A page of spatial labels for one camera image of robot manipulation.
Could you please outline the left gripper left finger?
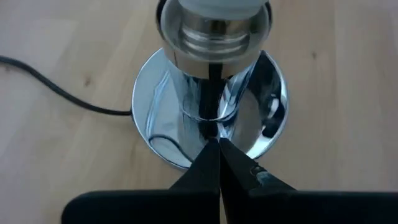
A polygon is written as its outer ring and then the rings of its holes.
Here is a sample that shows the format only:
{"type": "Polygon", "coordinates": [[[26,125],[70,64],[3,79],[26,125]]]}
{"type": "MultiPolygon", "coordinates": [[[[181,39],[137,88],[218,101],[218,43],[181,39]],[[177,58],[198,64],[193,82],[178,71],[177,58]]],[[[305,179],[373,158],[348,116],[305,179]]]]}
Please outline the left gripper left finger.
{"type": "Polygon", "coordinates": [[[67,203],[61,224],[220,224],[219,142],[170,188],[87,192],[67,203]]]}

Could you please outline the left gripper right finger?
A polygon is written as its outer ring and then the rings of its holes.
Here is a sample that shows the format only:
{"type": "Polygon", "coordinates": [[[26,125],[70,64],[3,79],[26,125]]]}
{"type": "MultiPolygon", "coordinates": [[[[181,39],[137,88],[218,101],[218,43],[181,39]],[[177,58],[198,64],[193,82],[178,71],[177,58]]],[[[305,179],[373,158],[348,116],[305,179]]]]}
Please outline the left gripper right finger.
{"type": "Polygon", "coordinates": [[[220,139],[220,187],[231,224],[398,224],[398,192],[297,190],[220,139]]]}

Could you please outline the chrome lamp socket base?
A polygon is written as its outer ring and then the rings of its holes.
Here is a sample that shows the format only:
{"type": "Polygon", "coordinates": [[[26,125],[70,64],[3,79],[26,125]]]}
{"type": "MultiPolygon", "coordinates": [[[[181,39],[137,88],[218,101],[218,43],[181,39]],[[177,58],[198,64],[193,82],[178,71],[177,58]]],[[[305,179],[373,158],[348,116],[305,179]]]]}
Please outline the chrome lamp socket base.
{"type": "Polygon", "coordinates": [[[228,139],[253,159],[266,153],[289,112],[282,71],[263,48],[270,2],[248,19],[223,20],[159,0],[155,22],[162,46],[139,70],[131,99],[147,145],[182,169],[212,139],[228,139]]]}

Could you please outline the white flood lightbulb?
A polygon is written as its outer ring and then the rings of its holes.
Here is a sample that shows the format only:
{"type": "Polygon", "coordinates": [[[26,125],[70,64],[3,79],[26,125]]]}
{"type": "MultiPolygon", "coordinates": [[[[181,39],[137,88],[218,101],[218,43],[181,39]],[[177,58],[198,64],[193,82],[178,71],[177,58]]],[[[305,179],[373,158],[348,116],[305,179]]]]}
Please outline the white flood lightbulb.
{"type": "Polygon", "coordinates": [[[211,19],[243,20],[256,15],[269,0],[178,0],[181,6],[211,19]]]}

